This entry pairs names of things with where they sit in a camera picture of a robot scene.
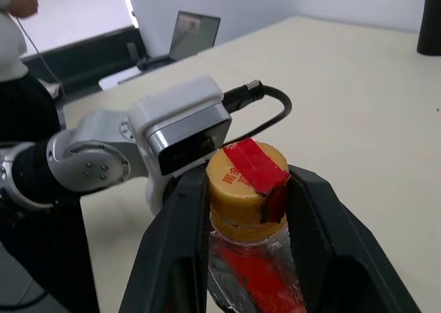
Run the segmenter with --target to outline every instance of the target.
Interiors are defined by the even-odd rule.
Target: black cylinder
[[[427,56],[441,55],[441,0],[426,0],[416,50]]]

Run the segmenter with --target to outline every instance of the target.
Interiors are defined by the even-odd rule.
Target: table surface
[[[256,139],[328,180],[376,236],[420,309],[439,312],[441,59],[419,55],[417,40],[415,34],[292,18],[70,104],[66,123],[71,128],[95,109],[128,109],[145,94],[202,73],[224,91],[252,79],[284,90],[293,101],[291,115]],[[234,114],[229,137],[280,109],[265,97]],[[117,311],[152,220],[145,182],[81,202],[105,313]]]

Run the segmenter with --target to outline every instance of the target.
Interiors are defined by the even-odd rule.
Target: yellow bottle cap
[[[277,149],[256,143],[280,169],[289,171],[286,159]],[[234,241],[261,241],[284,226],[286,218],[280,223],[262,223],[269,197],[254,191],[223,150],[209,161],[207,176],[212,223],[224,236]]]

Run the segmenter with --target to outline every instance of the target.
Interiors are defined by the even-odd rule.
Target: laptop
[[[137,68],[144,72],[152,68],[168,65],[213,48],[218,34],[221,18],[179,11],[174,26],[170,53],[141,59]]]

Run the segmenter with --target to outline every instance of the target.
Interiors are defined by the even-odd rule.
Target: person
[[[0,148],[44,141],[61,129],[49,92],[20,61],[26,43],[11,18],[37,10],[38,0],[0,0]],[[10,255],[69,312],[98,312],[80,204],[11,220],[0,209],[0,242]]]
[[[0,141],[40,141],[60,130],[52,97],[20,61],[26,42],[11,19],[37,11],[38,0],[0,0]]]

